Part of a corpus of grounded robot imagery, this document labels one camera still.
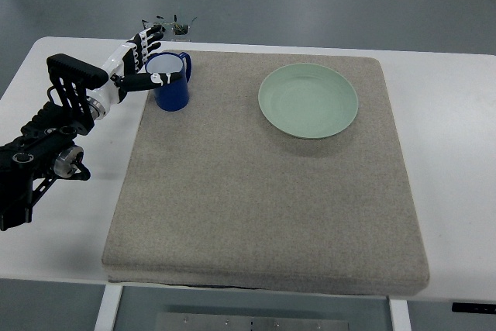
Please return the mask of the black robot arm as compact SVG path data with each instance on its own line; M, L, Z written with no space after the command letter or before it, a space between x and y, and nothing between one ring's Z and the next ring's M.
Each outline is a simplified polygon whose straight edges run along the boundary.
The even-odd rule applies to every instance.
M89 89L109 79L99 67L58 53L46 60L59 102L49 100L21 128L21 135L1 148L1 229L30 223L33 207L60 179L86 181L91 173L84 151L74 139L87 135L95 117L87 99Z

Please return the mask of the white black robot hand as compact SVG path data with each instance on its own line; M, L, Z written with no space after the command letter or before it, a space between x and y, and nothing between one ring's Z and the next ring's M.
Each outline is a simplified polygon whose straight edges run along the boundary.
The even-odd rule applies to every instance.
M121 44L107 59L102 70L108 75L108 80L100 88L88 91L87 100L96 119L105 117L127 93L159 88L171 80L168 73L141 71L160 47L163 36L163 27L153 25Z

